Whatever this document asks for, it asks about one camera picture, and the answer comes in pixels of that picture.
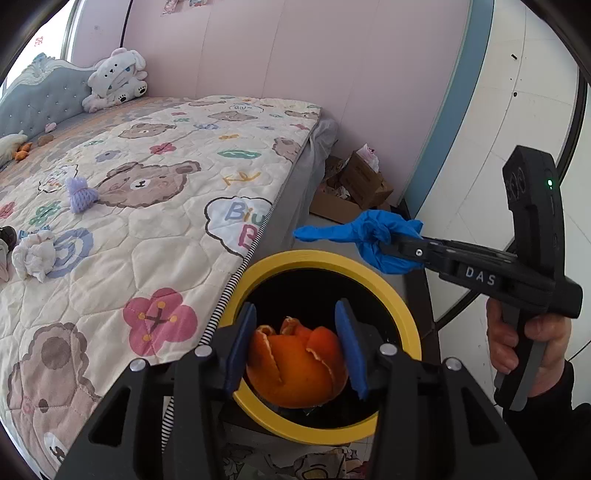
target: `window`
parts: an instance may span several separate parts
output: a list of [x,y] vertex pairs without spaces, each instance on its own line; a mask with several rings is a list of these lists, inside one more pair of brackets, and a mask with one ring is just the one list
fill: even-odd
[[48,57],[62,58],[62,47],[64,39],[67,38],[66,30],[69,27],[70,14],[78,3],[77,0],[70,0],[37,31],[8,72],[6,80],[0,88],[0,97],[40,53],[44,53]]

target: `yellow trash can rim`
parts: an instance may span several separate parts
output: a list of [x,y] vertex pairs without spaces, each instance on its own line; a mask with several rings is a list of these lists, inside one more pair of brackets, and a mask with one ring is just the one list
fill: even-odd
[[[411,313],[398,293],[368,267],[341,255],[320,250],[292,250],[260,260],[246,272],[236,286],[219,326],[231,325],[250,293],[268,278],[286,270],[317,268],[355,280],[366,287],[384,305],[394,319],[403,350],[415,360],[421,359],[421,340]],[[359,423],[338,429],[315,429],[289,421],[268,408],[248,387],[244,379],[234,393],[240,407],[265,429],[288,440],[310,445],[340,445],[374,434],[378,413]]]

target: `mattress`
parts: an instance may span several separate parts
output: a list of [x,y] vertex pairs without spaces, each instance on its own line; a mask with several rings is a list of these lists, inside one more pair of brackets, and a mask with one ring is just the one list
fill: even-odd
[[[45,283],[10,266],[0,286],[0,419],[37,471],[55,475],[129,361],[197,344],[253,242],[277,248],[263,224],[287,241],[283,215],[267,213],[297,222],[311,199],[336,132],[316,130],[319,115],[293,100],[138,99],[60,124],[0,173],[0,225],[56,234]],[[68,176],[99,203],[71,213]]]

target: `blue headboard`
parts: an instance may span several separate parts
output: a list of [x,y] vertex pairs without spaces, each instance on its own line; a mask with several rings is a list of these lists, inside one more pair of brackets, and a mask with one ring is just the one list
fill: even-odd
[[82,100],[90,95],[86,81],[94,71],[39,54],[0,100],[0,137],[23,130],[31,139],[45,125],[82,113]]

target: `human hand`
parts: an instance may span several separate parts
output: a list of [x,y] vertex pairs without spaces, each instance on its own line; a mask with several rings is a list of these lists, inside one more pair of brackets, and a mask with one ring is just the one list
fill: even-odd
[[[488,346],[491,363],[501,373],[511,373],[519,364],[513,350],[519,341],[513,327],[502,320],[501,302],[489,299],[486,302],[488,321]],[[531,319],[525,324],[525,335],[531,340],[548,342],[542,363],[535,376],[529,397],[536,397],[555,386],[564,371],[564,353],[569,344],[570,319],[554,313],[547,313]]]

